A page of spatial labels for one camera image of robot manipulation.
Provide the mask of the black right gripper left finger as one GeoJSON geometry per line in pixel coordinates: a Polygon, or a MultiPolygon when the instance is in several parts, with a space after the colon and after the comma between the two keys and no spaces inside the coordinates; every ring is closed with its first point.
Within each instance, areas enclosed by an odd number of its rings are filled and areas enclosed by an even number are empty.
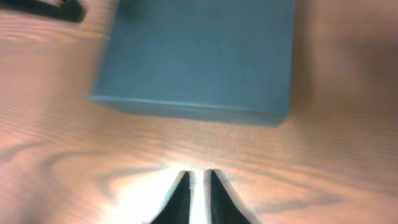
{"type": "Polygon", "coordinates": [[[151,224],[189,224],[190,173],[183,171],[175,190],[151,224]]]}

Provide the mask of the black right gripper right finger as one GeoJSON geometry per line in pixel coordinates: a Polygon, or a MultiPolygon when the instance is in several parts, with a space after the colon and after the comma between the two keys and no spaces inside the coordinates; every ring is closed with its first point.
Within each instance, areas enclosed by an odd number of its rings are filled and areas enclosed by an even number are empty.
{"type": "Polygon", "coordinates": [[[210,172],[210,214],[212,224],[251,224],[235,206],[215,170],[210,172]]]}

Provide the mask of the black storage box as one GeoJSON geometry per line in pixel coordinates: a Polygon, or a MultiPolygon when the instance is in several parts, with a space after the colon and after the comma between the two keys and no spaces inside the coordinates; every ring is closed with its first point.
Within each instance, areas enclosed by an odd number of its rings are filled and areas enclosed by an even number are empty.
{"type": "Polygon", "coordinates": [[[290,111],[294,17],[293,0],[120,1],[91,99],[277,126],[290,111]]]}

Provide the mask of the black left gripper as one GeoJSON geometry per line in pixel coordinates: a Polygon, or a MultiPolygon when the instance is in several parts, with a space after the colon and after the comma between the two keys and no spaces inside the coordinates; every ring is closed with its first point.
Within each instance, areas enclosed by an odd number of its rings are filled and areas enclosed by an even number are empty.
{"type": "Polygon", "coordinates": [[[1,9],[67,22],[82,22],[86,15],[85,7],[78,0],[61,0],[57,4],[38,0],[1,0],[1,9]]]}

